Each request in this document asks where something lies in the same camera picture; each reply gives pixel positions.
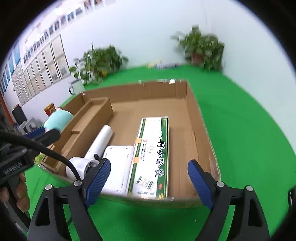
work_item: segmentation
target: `light blue object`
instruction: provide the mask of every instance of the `light blue object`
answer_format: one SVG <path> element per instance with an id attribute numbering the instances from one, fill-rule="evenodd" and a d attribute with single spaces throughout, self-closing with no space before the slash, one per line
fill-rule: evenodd
<path id="1" fill-rule="evenodd" d="M 47 121 L 44 123 L 46 131 L 53 128 L 58 129 L 60 132 L 66 127 L 66 125 L 73 119 L 73 115 L 66 110 L 58 110 L 53 112 Z"/>

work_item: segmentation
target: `human hand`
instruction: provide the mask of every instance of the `human hand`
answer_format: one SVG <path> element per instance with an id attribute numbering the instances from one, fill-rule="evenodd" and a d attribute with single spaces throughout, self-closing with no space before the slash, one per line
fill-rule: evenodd
<path id="1" fill-rule="evenodd" d="M 17 207 L 24 213 L 30 208 L 30 199 L 28 197 L 28 189 L 26 186 L 26 177 L 22 172 L 20 174 L 20 182 L 16 189 L 16 195 L 18 197 Z M 8 202 L 9 192 L 6 187 L 0 188 L 0 200 L 3 202 Z"/>

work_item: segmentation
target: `green tablecloth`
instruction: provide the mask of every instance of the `green tablecloth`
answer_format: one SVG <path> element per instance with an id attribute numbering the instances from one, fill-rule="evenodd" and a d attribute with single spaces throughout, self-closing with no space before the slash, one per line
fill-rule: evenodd
<path id="1" fill-rule="evenodd" d="M 156 70 L 145 67 L 111 75 L 100 85 L 120 85 L 138 80 L 187 79 L 201 107 L 221 170 L 228 186 L 252 185 L 262 204 L 270 232 L 274 232 L 288 207 L 287 192 L 296 183 L 296 158 L 284 134 L 268 113 L 246 92 L 219 73 L 191 66 Z M 90 84 L 86 89 L 97 88 Z M 46 184 L 63 183 L 38 167 L 26 172 L 32 215 Z M 234 208 L 231 207 L 221 240 L 225 240 Z M 157 209 L 99 199 L 89 213 L 104 240 L 194 240 L 208 209 Z M 74 225 L 73 240 L 79 240 Z"/>

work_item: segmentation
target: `silver bolt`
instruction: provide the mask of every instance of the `silver bolt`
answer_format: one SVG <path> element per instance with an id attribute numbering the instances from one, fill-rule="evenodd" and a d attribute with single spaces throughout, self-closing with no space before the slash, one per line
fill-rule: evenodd
<path id="1" fill-rule="evenodd" d="M 81 184 L 82 184 L 82 181 L 80 181 L 80 180 L 77 180 L 74 182 L 74 186 L 76 186 L 76 187 L 80 186 Z"/>
<path id="2" fill-rule="evenodd" d="M 52 185 L 51 184 L 47 184 L 46 186 L 45 186 L 45 189 L 46 190 L 50 190 L 52 188 Z"/>
<path id="3" fill-rule="evenodd" d="M 247 186 L 246 188 L 249 192 L 253 191 L 253 187 L 251 187 L 251 186 Z"/>
<path id="4" fill-rule="evenodd" d="M 217 181 L 217 186 L 218 187 L 224 187 L 224 182 L 222 182 L 222 181 Z"/>

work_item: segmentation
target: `brown flower pot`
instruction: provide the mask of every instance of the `brown flower pot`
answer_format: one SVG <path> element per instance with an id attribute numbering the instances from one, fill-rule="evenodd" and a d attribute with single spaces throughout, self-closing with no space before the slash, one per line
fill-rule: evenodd
<path id="1" fill-rule="evenodd" d="M 203 54 L 193 53 L 191 55 L 191 63 L 193 65 L 198 66 L 203 62 L 203 60 L 204 60 L 204 55 Z"/>

